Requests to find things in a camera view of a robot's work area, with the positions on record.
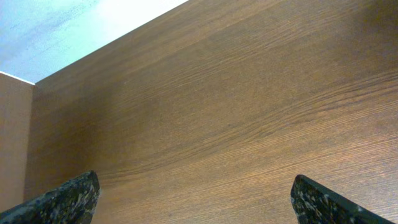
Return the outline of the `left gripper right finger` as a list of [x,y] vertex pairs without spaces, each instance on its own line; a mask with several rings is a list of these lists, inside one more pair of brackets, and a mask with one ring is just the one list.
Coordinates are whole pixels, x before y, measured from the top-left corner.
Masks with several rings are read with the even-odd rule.
[[302,174],[294,179],[290,201],[299,224],[392,224]]

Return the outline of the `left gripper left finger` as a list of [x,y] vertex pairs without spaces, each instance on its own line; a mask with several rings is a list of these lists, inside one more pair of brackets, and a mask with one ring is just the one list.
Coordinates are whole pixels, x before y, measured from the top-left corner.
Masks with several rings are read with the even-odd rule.
[[91,223],[100,183],[90,170],[36,198],[1,212],[1,223]]

